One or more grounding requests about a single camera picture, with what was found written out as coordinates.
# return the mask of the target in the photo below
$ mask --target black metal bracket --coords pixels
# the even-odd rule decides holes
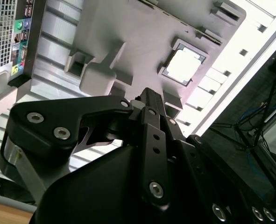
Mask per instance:
[[[225,172],[225,162],[198,136],[185,139],[157,93],[146,89],[136,100],[135,106],[106,96],[12,108],[0,167],[39,202],[33,223],[252,223],[263,209],[272,215],[237,184],[242,180],[231,181],[235,173]],[[122,147],[68,173],[73,152],[114,139]],[[235,189],[233,196],[224,186]]]

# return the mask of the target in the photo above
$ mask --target hex bolt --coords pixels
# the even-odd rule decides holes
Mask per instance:
[[[270,221],[272,221],[272,222],[275,221],[274,216],[272,215],[272,213],[270,213],[269,210],[267,210],[266,208],[263,208],[263,212],[264,212],[265,215],[269,218]]]
[[[195,137],[195,141],[198,143],[198,144],[202,144],[201,140],[199,137]]]
[[[170,123],[173,124],[173,125],[176,125],[176,121],[173,120],[173,119],[169,119]]]
[[[258,220],[263,221],[263,216],[257,208],[252,207],[252,212]]]
[[[225,222],[226,221],[226,215],[224,211],[216,204],[212,204],[212,211],[215,214],[215,216],[221,221]]]
[[[156,198],[162,198],[164,195],[163,188],[157,182],[151,182],[149,185],[150,192]]]
[[[71,136],[71,133],[65,127],[57,127],[54,130],[54,136],[61,140],[67,140]]]
[[[44,121],[44,117],[41,114],[36,113],[36,112],[29,113],[27,115],[27,119],[28,119],[28,121],[30,121],[31,123],[34,123],[34,124],[39,124]]]

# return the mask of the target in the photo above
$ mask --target usb port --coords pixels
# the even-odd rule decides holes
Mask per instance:
[[[25,38],[25,31],[22,31],[22,33],[21,33],[21,41],[23,41],[24,38]]]
[[[22,40],[22,38],[21,38],[21,33],[16,34],[16,35],[14,36],[14,43],[19,43],[19,42],[21,42],[21,40]]]
[[[28,10],[28,17],[32,16],[32,6],[29,6],[29,10]]]
[[[23,41],[27,41],[29,38],[29,31],[26,30],[25,33],[24,33],[24,38],[23,38]]]
[[[25,16],[28,16],[28,10],[29,10],[29,6],[26,6],[26,8],[25,8]]]

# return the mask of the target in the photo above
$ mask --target black metal frame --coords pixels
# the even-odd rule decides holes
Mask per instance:
[[[37,49],[42,30],[42,21],[46,8],[46,2],[46,0],[37,0],[34,2],[24,72],[8,83],[8,85],[18,88],[16,101],[20,100],[31,90],[31,78],[33,76],[34,64],[37,56]]]
[[[30,122],[31,112],[44,120]],[[70,136],[58,139],[56,127]],[[123,140],[122,147],[68,173],[74,150],[113,139]],[[276,223],[207,143],[196,135],[185,139],[150,89],[131,103],[105,96],[15,105],[0,169],[38,202],[33,224]]]
[[[261,153],[260,152],[261,148],[259,147],[259,137],[261,136],[263,128],[265,127],[264,121],[267,118],[270,103],[271,103],[272,97],[274,95],[275,89],[276,89],[276,78],[272,84],[272,88],[269,93],[269,98],[265,105],[263,105],[260,109],[258,109],[254,113],[244,117],[239,122],[237,122],[235,125],[224,126],[225,128],[232,128],[235,132],[237,132],[237,134],[239,135],[239,137],[242,140],[242,142],[244,143],[244,145],[242,143],[232,139],[231,137],[223,134],[222,132],[216,130],[215,128],[213,128],[213,126],[210,127],[209,130],[213,131],[214,133],[218,134],[219,136],[223,137],[224,139],[238,145],[239,147],[249,150],[250,153],[252,154],[252,156],[254,157],[254,159],[256,160],[256,162],[258,163],[261,170],[264,172],[264,174],[266,175],[266,177],[268,178],[268,180],[270,181],[270,183],[276,190],[276,166],[275,167],[273,165],[268,166],[264,163],[265,161],[272,163],[274,160],[272,159],[272,156],[269,152]],[[243,125],[244,123],[248,122],[251,118],[253,118],[254,116],[256,116],[257,114],[259,114],[261,112],[263,112],[263,116],[260,121],[254,142],[251,143],[248,140],[248,138],[244,135],[242,130],[240,129],[240,126]]]

